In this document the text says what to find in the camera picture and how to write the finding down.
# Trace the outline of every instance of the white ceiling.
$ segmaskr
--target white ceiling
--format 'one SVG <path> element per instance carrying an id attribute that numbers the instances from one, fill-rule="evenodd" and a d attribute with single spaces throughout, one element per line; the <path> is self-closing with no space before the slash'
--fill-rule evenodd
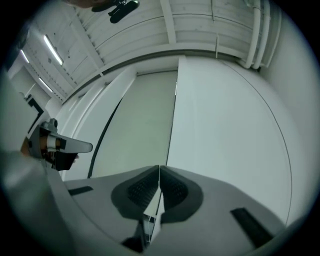
<path id="1" fill-rule="evenodd" d="M 166 2 L 169 12 L 164 7 Z M 139 56 L 172 50 L 215 52 L 217 35 L 219 53 L 245 59 L 252 36 L 253 9 L 242 0 L 213 0 L 212 10 L 211 2 L 140 0 L 138 9 L 112 24 L 109 11 L 94 13 L 52 1 L 33 19 L 24 49 L 31 58 L 28 70 L 43 77 L 56 96 L 65 101 L 93 77 Z M 43 44 L 43 35 L 48 35 L 57 48 L 64 61 L 62 69 Z"/>

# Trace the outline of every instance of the white pipe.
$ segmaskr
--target white pipe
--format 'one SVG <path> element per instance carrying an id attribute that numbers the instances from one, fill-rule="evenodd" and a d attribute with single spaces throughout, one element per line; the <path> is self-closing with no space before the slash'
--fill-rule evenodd
<path id="1" fill-rule="evenodd" d="M 253 68 L 256 70 L 260 67 L 262 57 L 264 56 L 267 40 L 268 40 L 268 34 L 269 34 L 269 26 L 270 26 L 270 3 L 269 0 L 264 0 L 264 15 L 263 15 L 263 27 L 262 27 L 262 36 L 260 41 L 260 47 L 258 54 L 256 56 Z"/>
<path id="2" fill-rule="evenodd" d="M 211 11 L 212 11 L 212 20 L 215 21 L 216 20 L 216 0 L 211 0 Z"/>
<path id="3" fill-rule="evenodd" d="M 215 58 L 218 59 L 218 47 L 219 47 L 219 34 L 216 33 L 216 41 L 215 41 Z"/>
<path id="4" fill-rule="evenodd" d="M 239 60 L 239 62 L 238 62 L 245 69 L 248 69 L 251 67 L 252 61 L 255 56 L 257 44 L 258 44 L 259 30 L 260 30 L 260 19 L 261 19 L 260 8 L 261 8 L 260 0 L 254 0 L 254 4 L 253 4 L 253 12 L 254 12 L 253 30 L 252 30 L 252 38 L 251 38 L 251 44 L 250 44 L 248 57 L 246 58 L 245 62 L 242 59 Z"/>
<path id="5" fill-rule="evenodd" d="M 277 46 L 277 44 L 278 44 L 278 39 L 279 39 L 279 35 L 280 35 L 280 30 L 281 30 L 282 11 L 281 11 L 280 7 L 278 7 L 278 11 L 279 11 L 278 28 L 277 28 L 277 31 L 276 31 L 276 37 L 275 37 L 274 45 L 273 45 L 273 48 L 272 48 L 272 51 L 271 51 L 269 60 L 268 60 L 267 64 L 265 65 L 267 68 L 269 67 L 270 62 L 271 62 L 271 60 L 272 60 L 272 57 L 274 56 L 274 53 L 275 53 L 275 50 L 276 50 L 276 46 Z"/>

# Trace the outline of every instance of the ceiling beam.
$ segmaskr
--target ceiling beam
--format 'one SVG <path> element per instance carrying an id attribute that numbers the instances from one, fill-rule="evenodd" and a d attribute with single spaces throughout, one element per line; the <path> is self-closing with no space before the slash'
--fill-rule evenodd
<path id="1" fill-rule="evenodd" d="M 44 52 L 46 53 L 48 58 L 51 59 L 51 63 L 53 64 L 55 69 L 59 72 L 59 74 L 62 76 L 62 78 L 65 80 L 65 82 L 66 82 L 65 84 L 68 86 L 68 89 L 73 90 L 74 88 L 76 88 L 77 87 L 76 83 L 68 75 L 67 71 L 65 71 L 64 68 L 53 57 L 53 54 L 49 50 L 45 41 L 43 40 L 43 37 L 38 36 L 38 35 L 41 35 L 42 33 L 35 26 L 30 27 L 30 32 L 34 36 L 34 38 L 37 40 L 37 42 L 39 43 L 39 46 L 42 47 L 42 49 L 44 50 Z"/>
<path id="2" fill-rule="evenodd" d="M 79 43 L 82 44 L 87 56 L 91 60 L 92 64 L 95 66 L 97 70 L 104 66 L 103 61 L 101 60 L 99 54 L 97 53 L 95 47 L 93 46 L 92 42 L 90 41 L 84 27 L 82 26 L 78 16 L 76 15 L 76 11 L 73 7 L 61 3 L 61 8 L 70 22 L 70 27 L 78 39 Z"/>
<path id="3" fill-rule="evenodd" d="M 170 2 L 169 0 L 160 0 L 160 3 L 163 11 L 166 31 L 168 33 L 169 44 L 175 44 L 177 42 L 177 38 Z"/>

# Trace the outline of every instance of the ceiling light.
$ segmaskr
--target ceiling light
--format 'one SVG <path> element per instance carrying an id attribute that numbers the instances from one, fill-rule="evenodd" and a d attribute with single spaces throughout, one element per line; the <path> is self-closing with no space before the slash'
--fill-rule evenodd
<path id="1" fill-rule="evenodd" d="M 40 81 L 44 84 L 45 87 L 47 87 L 47 89 L 53 93 L 53 90 L 50 89 L 50 87 L 39 77 Z"/>
<path id="2" fill-rule="evenodd" d="M 23 50 L 20 50 L 20 51 L 21 51 L 22 56 L 24 57 L 25 61 L 28 62 L 28 63 L 30 63 L 29 60 L 28 60 L 28 58 L 27 58 L 27 56 L 25 55 L 24 51 L 23 51 Z"/>
<path id="3" fill-rule="evenodd" d="M 54 46 L 52 45 L 52 43 L 50 42 L 49 38 L 47 35 L 45 35 L 43 37 L 45 44 L 48 46 L 49 50 L 52 52 L 53 56 L 56 58 L 56 60 L 59 62 L 59 64 L 62 66 L 63 61 L 60 58 L 59 54 L 56 52 Z"/>

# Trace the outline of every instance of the white wall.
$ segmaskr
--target white wall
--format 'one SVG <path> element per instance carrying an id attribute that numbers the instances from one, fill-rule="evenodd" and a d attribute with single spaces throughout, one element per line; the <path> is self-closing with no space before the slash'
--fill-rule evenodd
<path id="1" fill-rule="evenodd" d="M 64 180 L 79 180 L 88 177 L 91 159 L 99 138 L 119 101 L 136 78 L 136 70 L 131 66 L 123 71 L 96 98 L 73 135 L 74 139 L 90 142 L 93 150 L 90 153 L 79 154 L 80 158 L 65 172 Z"/>
<path id="2" fill-rule="evenodd" d="M 135 79 L 103 137 L 93 178 L 166 165 L 176 82 L 176 71 Z"/>
<path id="3" fill-rule="evenodd" d="M 9 79 L 12 79 L 15 76 L 15 74 L 22 69 L 25 62 L 26 61 L 23 59 L 22 54 L 19 53 L 19 55 L 16 57 L 15 61 L 13 62 L 12 66 L 8 70 Z"/>
<path id="4" fill-rule="evenodd" d="M 46 111 L 48 111 L 51 118 L 56 118 L 62 108 L 61 102 L 56 98 L 51 98 L 45 105 Z"/>
<path id="5" fill-rule="evenodd" d="M 262 68 L 260 73 L 289 109 L 307 157 L 307 167 L 301 169 L 297 179 L 293 180 L 303 178 L 299 183 L 293 183 L 293 192 L 297 188 L 303 195 L 299 204 L 295 205 L 295 201 L 292 201 L 294 220 L 296 215 L 301 214 L 301 209 L 304 209 L 304 213 L 308 212 L 319 191 L 320 69 L 302 33 L 285 13 L 282 17 L 273 59 L 269 68 Z"/>
<path id="6" fill-rule="evenodd" d="M 58 133 L 63 135 L 61 133 L 62 129 L 64 128 L 67 119 L 70 116 L 70 113 L 73 111 L 73 109 L 77 106 L 80 99 L 77 96 L 72 97 L 68 102 L 62 105 L 59 113 L 56 115 L 56 119 L 58 120 Z"/>
<path id="7" fill-rule="evenodd" d="M 257 91 L 218 60 L 180 59 L 167 165 L 230 183 L 287 222 L 291 170 L 281 131 Z"/>
<path id="8" fill-rule="evenodd" d="M 18 93 L 24 96 L 31 94 L 41 107 L 45 107 L 51 97 L 38 85 L 23 66 L 11 79 L 11 83 Z"/>

